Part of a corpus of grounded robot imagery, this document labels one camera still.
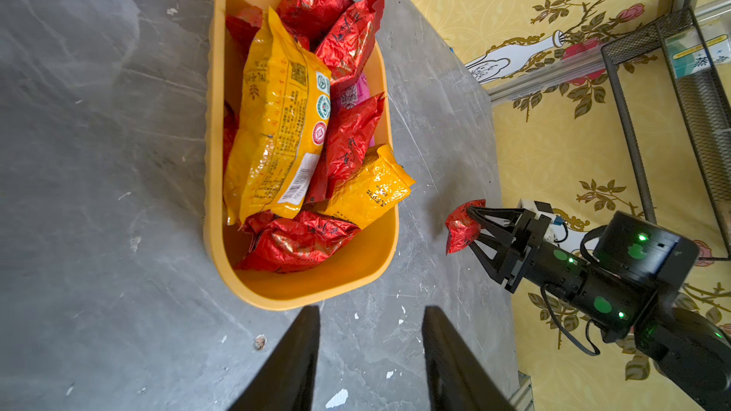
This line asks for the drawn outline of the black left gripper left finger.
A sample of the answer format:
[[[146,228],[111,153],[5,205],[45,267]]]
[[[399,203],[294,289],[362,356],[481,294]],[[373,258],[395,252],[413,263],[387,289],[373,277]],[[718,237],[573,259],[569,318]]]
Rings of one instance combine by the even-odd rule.
[[[321,319],[305,306],[231,410],[312,409]]]

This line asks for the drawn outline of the small red tea bag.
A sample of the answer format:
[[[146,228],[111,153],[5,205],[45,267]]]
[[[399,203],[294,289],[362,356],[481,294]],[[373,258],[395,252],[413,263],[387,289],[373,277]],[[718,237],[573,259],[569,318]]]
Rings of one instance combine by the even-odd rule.
[[[464,203],[447,216],[447,255],[466,249],[480,235],[481,226],[468,215],[470,207],[485,207],[485,199]]]

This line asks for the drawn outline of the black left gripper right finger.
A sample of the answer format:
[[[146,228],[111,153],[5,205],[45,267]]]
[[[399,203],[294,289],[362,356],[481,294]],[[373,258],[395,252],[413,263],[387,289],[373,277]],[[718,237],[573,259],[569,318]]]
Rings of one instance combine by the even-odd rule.
[[[432,410],[513,408],[438,306],[426,307],[422,335]]]

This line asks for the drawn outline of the small yellow tea bag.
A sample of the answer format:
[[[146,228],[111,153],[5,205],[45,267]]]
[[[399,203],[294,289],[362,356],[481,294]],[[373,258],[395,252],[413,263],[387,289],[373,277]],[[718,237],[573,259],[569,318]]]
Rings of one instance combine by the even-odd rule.
[[[313,211],[365,229],[409,197],[415,184],[397,162],[392,147],[382,145],[369,150],[356,173]]]

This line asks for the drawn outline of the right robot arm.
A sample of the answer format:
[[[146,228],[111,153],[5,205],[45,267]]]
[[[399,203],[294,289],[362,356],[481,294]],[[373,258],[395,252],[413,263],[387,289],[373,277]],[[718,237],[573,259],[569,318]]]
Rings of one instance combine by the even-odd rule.
[[[705,410],[730,407],[730,337],[677,306],[700,249],[693,241],[624,212],[588,233],[575,255],[544,236],[546,215],[468,207],[481,228],[469,247],[489,277],[514,292],[523,280],[588,317],[607,344],[632,334],[639,352]]]

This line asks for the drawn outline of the large yellow tea bag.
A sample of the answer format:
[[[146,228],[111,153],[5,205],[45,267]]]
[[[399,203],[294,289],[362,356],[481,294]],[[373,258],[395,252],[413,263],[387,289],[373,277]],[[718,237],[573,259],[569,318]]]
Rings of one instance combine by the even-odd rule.
[[[239,127],[224,175],[228,224],[302,208],[331,114],[329,68],[295,41],[274,10],[264,14],[243,69]]]

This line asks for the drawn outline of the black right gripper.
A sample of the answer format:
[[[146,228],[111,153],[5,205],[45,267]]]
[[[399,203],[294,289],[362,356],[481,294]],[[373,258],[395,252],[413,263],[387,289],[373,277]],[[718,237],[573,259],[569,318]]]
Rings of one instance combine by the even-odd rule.
[[[528,209],[469,207],[466,212],[480,227],[469,248],[495,283],[511,294],[523,282],[533,283],[566,302],[580,292],[588,263],[544,239],[548,219],[537,220]]]

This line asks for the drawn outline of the long red tea bag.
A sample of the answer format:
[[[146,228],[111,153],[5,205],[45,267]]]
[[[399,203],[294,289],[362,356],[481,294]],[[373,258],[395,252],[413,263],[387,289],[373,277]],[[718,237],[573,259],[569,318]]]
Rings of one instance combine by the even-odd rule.
[[[340,96],[356,83],[373,52],[386,0],[362,0],[336,21],[315,54],[331,72],[330,95]]]

